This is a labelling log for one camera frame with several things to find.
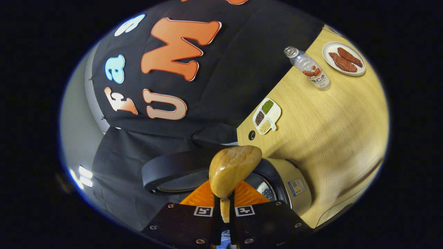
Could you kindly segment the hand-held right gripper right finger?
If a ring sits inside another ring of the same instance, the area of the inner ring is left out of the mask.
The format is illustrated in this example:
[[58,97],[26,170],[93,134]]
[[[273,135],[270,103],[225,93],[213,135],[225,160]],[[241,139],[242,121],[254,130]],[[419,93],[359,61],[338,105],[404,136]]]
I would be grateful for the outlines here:
[[229,211],[236,249],[299,249],[314,232],[286,202],[270,201],[244,181],[232,192]]

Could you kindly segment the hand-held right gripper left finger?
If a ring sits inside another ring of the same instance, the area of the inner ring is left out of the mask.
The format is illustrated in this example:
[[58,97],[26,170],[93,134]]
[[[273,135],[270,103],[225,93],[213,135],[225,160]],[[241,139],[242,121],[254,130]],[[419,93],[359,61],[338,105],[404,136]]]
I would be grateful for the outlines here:
[[219,201],[206,181],[182,202],[166,203],[142,235],[168,249],[216,249],[224,228]]

